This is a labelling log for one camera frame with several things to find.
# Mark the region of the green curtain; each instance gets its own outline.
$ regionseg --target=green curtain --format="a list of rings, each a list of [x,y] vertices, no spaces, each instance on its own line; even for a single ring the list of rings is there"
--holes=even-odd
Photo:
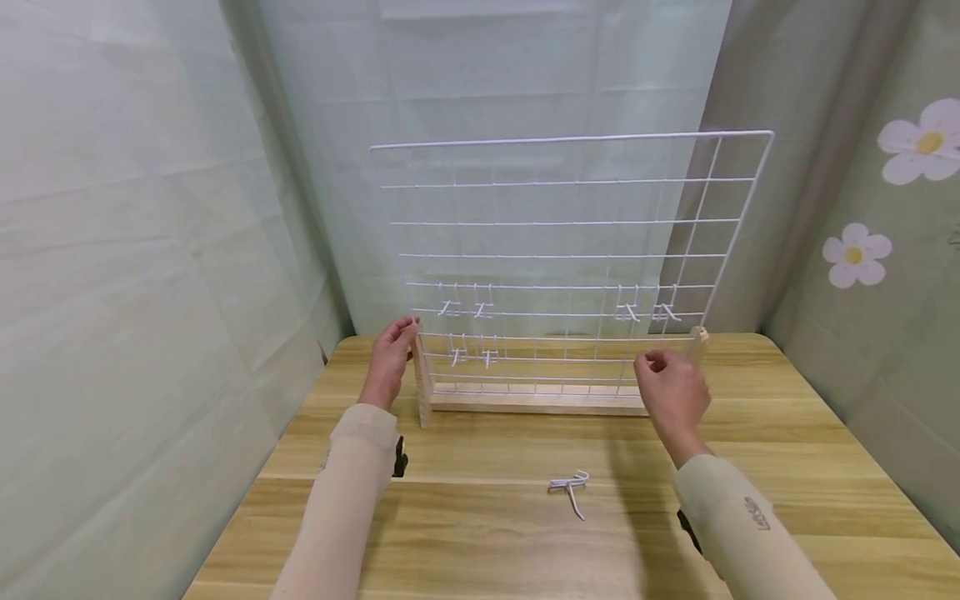
[[[960,547],[960,4],[923,0],[768,332]]]

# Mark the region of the white flower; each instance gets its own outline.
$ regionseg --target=white flower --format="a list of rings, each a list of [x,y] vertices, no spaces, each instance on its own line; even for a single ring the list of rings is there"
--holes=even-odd
[[[829,237],[824,244],[824,258],[833,263],[830,283],[844,289],[858,280],[864,285],[880,283],[887,270],[876,260],[893,250],[890,239],[879,233],[870,235],[867,227],[859,223],[844,227],[841,238]]]
[[[883,167],[883,178],[904,185],[923,173],[945,180],[960,171],[960,100],[944,98],[924,108],[920,126],[888,123],[876,139],[880,150],[896,155]]]

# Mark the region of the table surface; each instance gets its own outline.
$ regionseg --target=table surface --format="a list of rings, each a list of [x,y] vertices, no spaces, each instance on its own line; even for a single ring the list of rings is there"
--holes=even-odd
[[[267,598],[327,438],[360,391],[370,338],[334,352],[188,600]],[[714,334],[701,432],[740,468],[839,598],[957,598],[960,560],[782,353]],[[410,466],[377,507],[362,598],[729,598],[675,517],[669,458],[645,418],[435,412],[413,369],[394,412]],[[590,473],[581,522],[546,482]]]

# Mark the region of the wire grid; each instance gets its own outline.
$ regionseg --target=wire grid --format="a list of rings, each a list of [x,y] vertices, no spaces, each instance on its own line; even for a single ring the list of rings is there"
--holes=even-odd
[[[773,139],[727,131],[371,147],[435,388],[638,396],[636,352],[685,344],[705,322]]]

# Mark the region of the beige sleeve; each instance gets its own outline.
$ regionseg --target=beige sleeve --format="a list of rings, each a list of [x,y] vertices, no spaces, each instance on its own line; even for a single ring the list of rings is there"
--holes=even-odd
[[[353,600],[373,521],[396,461],[396,417],[369,404],[347,409],[313,483],[300,533],[271,600]]]
[[[715,456],[690,459],[674,478],[704,557],[736,600],[820,600],[833,592],[743,473]]]

